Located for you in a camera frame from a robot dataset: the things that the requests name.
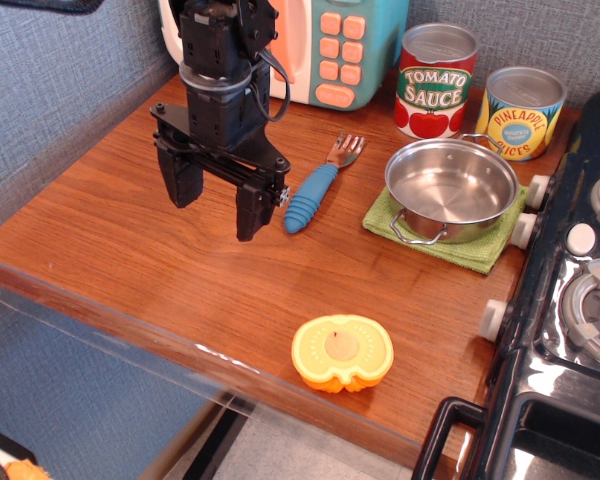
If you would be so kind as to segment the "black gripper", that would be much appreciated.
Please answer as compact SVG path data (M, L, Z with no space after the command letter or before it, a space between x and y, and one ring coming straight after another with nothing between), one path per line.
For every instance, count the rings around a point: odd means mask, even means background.
M154 145L171 202L198 199L210 173L237 190L237 239L251 241L289 197L289 161L266 136L271 115L270 76L230 82L197 77L186 85L185 106L158 102Z

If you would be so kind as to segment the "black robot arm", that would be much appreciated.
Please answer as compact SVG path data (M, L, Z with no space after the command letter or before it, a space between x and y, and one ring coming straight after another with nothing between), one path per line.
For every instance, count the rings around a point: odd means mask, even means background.
M237 237L250 241L289 197L289 161L269 141L270 74L286 72L269 49L277 10L267 1L172 1L181 40L185 106L157 103L154 144L170 200L184 208L210 173L236 188Z

